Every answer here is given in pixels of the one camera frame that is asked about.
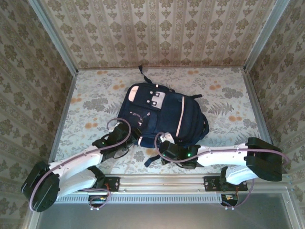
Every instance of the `cable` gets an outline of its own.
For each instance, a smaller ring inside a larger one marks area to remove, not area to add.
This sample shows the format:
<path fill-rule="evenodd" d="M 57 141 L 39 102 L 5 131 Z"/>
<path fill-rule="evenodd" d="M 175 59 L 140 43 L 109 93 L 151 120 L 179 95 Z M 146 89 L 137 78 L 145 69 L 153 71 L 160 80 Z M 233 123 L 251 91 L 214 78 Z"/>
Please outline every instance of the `cable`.
<path fill-rule="evenodd" d="M 156 148 L 157 153 L 160 155 L 160 157 L 162 157 L 164 160 L 174 162 L 174 163 L 182 163 L 182 162 L 190 161 L 190 160 L 193 160 L 194 158 L 197 158 L 197 157 L 200 157 L 202 155 L 209 154 L 209 153 L 225 153 L 225 152 L 233 152 L 234 151 L 232 149 L 222 149 L 222 150 L 220 150 L 220 149 L 213 149 L 213 150 L 207 149 L 206 151 L 203 151 L 203 152 L 201 152 L 197 155 L 194 155 L 194 156 L 192 156 L 190 158 L 187 158 L 187 159 L 184 159 L 184 160 L 172 160 L 172 159 L 169 159 L 166 156 L 163 156 L 158 149 L 157 140 L 158 140 L 158 137 L 160 135 L 164 135 L 164 133 L 163 132 L 157 133 L 156 137 L 154 138 L 154 147 Z M 289 164 L 289 162 L 290 162 L 290 159 L 285 154 L 283 154 L 282 152 L 276 151 L 276 150 L 272 150 L 272 149 L 248 149 L 248 148 L 240 149 L 239 148 L 239 149 L 236 149 L 234 152 L 273 153 L 273 154 L 278 154 L 278 155 L 282 156 L 286 160 L 286 163 L 284 163 L 284 166 Z"/>
<path fill-rule="evenodd" d="M 252 179 L 252 184 L 251 184 L 251 187 L 249 189 L 249 192 L 248 192 L 246 198 L 240 204 L 236 204 L 235 206 L 232 206 L 231 204 L 229 204 L 229 203 L 227 203 L 225 201 L 223 201 L 223 203 L 225 203 L 226 205 L 230 206 L 232 210 L 234 210 L 234 208 L 238 208 L 239 206 L 243 205 L 248 200 L 248 198 L 250 197 L 250 194 L 251 194 L 251 192 L 253 190 L 253 186 L 254 186 L 254 179 Z"/>
<path fill-rule="evenodd" d="M 89 206 L 92 208 L 92 209 L 96 209 L 96 210 L 99 210 L 100 208 L 102 208 L 102 207 L 104 207 L 105 206 L 105 204 L 107 204 L 108 203 L 108 201 L 111 199 L 111 192 L 108 190 L 108 189 L 105 189 L 105 188 L 95 188 L 95 189 L 90 189 L 90 188 L 85 188 L 85 189 L 82 189 L 82 191 L 85 191 L 85 192 L 92 192 L 92 191 L 95 191 L 95 192 L 98 192 L 98 191 L 105 191 L 105 192 L 107 192 L 107 198 L 106 198 L 106 200 L 105 200 L 105 202 L 103 202 L 103 204 L 102 205 L 100 205 L 99 207 L 94 207 L 93 205 L 92 205 L 92 202 L 93 202 L 93 200 L 94 199 L 96 199 L 96 198 L 100 198 L 101 196 L 93 196 L 92 198 L 91 198 L 91 200 L 90 200 L 90 202 L 89 202 Z"/>
<path fill-rule="evenodd" d="M 80 154 L 80 155 L 74 156 L 74 157 L 70 158 L 69 160 L 62 162 L 61 164 L 55 166 L 54 168 L 52 168 L 52 169 L 50 169 L 48 172 L 46 172 L 46 173 L 42 176 L 42 178 L 37 182 L 37 185 L 35 186 L 35 188 L 34 188 L 34 190 L 33 190 L 33 192 L 32 192 L 32 195 L 31 195 L 31 197 L 30 197 L 29 207 L 30 207 L 30 210 L 31 210 L 31 211 L 34 211 L 34 208 L 33 208 L 33 200 L 34 200 L 35 194 L 36 194 L 36 192 L 37 192 L 39 186 L 40 186 L 41 183 L 44 181 L 44 179 L 45 179 L 50 173 L 52 173 L 54 170 L 56 170 L 56 169 L 58 169 L 58 168 L 64 166 L 65 164 L 67 164 L 67 163 L 69 163 L 69 162 L 71 162 L 71 161 L 73 161 L 73 160 L 75 160 L 75 159 L 77 159 L 77 158 L 79 158 L 79 157 L 82 157 L 82 156 L 84 156 L 84 155 L 86 156 L 86 155 L 88 155 L 88 154 L 91 154 L 91 153 L 94 153 L 94 152 L 97 152 L 97 151 L 107 150 L 107 149 L 111 149 L 111 148 L 117 147 L 117 146 L 123 144 L 124 142 L 126 142 L 126 141 L 128 140 L 128 138 L 130 137 L 131 132 L 132 132 L 132 128 L 131 128 L 129 122 L 127 122 L 127 121 L 126 121 L 125 119 L 123 119 L 123 118 L 113 118 L 113 119 L 109 120 L 108 123 L 107 123 L 107 125 L 106 125 L 108 130 L 109 130 L 109 127 L 108 127 L 108 126 L 109 126 L 109 123 L 112 122 L 112 121 L 114 121 L 114 120 L 123 121 L 123 122 L 125 122 L 125 123 L 128 125 L 128 128 L 129 128 L 128 135 L 127 135 L 122 141 L 120 141 L 120 142 L 118 142 L 118 143 L 116 143 L 116 144 L 114 144 L 114 145 L 112 145 L 112 146 L 106 146 L 106 147 L 104 147 L 104 148 L 99 148 L 99 149 L 90 150 L 90 151 L 88 151 L 88 152 L 85 152 L 84 154 Z"/>

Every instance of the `backpack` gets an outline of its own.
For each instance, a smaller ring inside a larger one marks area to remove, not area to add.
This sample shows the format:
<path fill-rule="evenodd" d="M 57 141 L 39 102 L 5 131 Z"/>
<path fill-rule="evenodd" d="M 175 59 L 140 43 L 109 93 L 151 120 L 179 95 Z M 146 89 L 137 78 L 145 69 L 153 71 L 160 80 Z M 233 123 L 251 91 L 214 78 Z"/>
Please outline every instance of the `backpack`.
<path fill-rule="evenodd" d="M 173 89 L 153 84 L 142 72 L 146 83 L 132 85 L 126 94 L 118 118 L 127 120 L 131 127 L 140 129 L 138 145 L 154 148 L 158 132 L 169 132 L 175 144 L 195 145 L 209 132 L 209 124 L 195 98 Z"/>

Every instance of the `floral wallpaper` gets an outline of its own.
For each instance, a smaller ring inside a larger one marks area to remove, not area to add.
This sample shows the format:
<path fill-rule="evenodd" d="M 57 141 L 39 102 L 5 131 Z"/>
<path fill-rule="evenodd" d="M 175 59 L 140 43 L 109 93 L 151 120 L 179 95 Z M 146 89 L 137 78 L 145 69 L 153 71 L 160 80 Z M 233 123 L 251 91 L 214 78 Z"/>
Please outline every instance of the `floral wallpaper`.
<path fill-rule="evenodd" d="M 71 74 L 26 0 L 0 1 L 0 228 L 22 226 L 20 188 L 48 161 Z"/>
<path fill-rule="evenodd" d="M 41 0 L 78 69 L 241 66 L 275 0 Z"/>
<path fill-rule="evenodd" d="M 210 133 L 199 144 L 232 146 L 247 142 L 250 136 L 259 136 L 240 68 L 145 68 L 145 71 L 154 83 L 186 95 L 203 95 L 196 100 L 209 121 Z M 107 122 L 117 117 L 128 88 L 139 82 L 144 79 L 138 69 L 79 71 L 56 161 L 82 151 L 108 133 Z M 187 170 L 173 163 L 162 166 L 157 160 L 146 168 L 144 162 L 155 155 L 154 149 L 132 146 L 127 155 L 109 159 L 99 168 L 106 174 L 172 174 L 220 173 L 223 167 Z"/>
<path fill-rule="evenodd" d="M 305 1 L 290 0 L 250 76 L 305 216 Z"/>

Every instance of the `wallpaper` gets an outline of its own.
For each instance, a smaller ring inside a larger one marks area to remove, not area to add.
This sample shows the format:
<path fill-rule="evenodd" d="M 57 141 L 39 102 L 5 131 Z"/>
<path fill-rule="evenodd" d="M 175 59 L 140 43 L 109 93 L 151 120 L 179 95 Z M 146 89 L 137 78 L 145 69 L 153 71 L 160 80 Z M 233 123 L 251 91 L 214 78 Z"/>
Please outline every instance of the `wallpaper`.
<path fill-rule="evenodd" d="M 275 0 L 41 0 L 78 69 L 241 66 Z"/>
<path fill-rule="evenodd" d="M 209 122 L 210 132 L 199 144 L 233 146 L 247 142 L 250 136 L 259 136 L 240 68 L 145 68 L 145 71 L 154 83 L 186 95 L 203 95 L 196 101 Z M 128 88 L 140 82 L 144 79 L 138 69 L 79 71 L 56 161 L 81 152 L 108 133 L 106 124 L 118 116 Z M 161 160 L 156 160 L 146 168 L 144 162 L 155 155 L 154 149 L 132 146 L 127 155 L 109 159 L 99 168 L 106 174 L 204 174 L 220 173 L 223 167 L 188 170 L 173 163 L 162 166 Z"/>
<path fill-rule="evenodd" d="M 290 1 L 250 75 L 305 216 L 305 1 Z"/>
<path fill-rule="evenodd" d="M 71 74 L 26 0 L 0 1 L 0 228 L 22 225 L 20 188 L 48 161 Z"/>

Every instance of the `patterned wall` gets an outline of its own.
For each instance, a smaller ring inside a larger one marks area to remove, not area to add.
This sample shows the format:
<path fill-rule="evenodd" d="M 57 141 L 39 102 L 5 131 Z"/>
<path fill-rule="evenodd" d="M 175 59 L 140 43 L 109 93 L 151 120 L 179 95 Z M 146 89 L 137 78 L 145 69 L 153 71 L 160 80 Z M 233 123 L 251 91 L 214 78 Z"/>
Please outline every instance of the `patterned wall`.
<path fill-rule="evenodd" d="M 77 68 L 243 65 L 275 0 L 41 0 Z"/>
<path fill-rule="evenodd" d="M 0 1 L 0 228 L 19 228 L 20 192 L 33 165 L 47 161 L 71 74 L 26 0 Z"/>
<path fill-rule="evenodd" d="M 250 75 L 305 216 L 305 1 L 290 0 Z"/>

